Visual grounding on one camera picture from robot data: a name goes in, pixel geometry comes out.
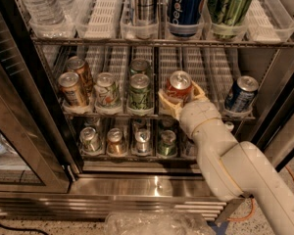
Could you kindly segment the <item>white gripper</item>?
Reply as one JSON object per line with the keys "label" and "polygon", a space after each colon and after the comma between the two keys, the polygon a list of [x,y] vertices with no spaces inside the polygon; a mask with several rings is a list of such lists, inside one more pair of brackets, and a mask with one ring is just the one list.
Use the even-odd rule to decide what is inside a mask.
{"label": "white gripper", "polygon": [[203,130],[210,135],[222,133],[221,114],[213,103],[208,102],[202,87],[191,81],[187,92],[187,104],[183,108],[182,100],[171,98],[163,89],[160,89],[158,92],[159,113],[179,120],[181,129],[190,139],[198,130]]}

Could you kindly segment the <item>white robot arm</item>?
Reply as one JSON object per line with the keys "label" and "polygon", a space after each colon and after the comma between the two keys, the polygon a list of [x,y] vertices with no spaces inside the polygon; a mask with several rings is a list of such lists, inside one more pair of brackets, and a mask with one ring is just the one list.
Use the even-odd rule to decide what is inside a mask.
{"label": "white robot arm", "polygon": [[188,103],[164,90],[158,95],[163,113],[178,120],[195,143],[197,164],[212,193],[223,202],[253,195],[276,235],[294,235],[293,192],[257,146],[236,140],[202,88],[192,85]]}

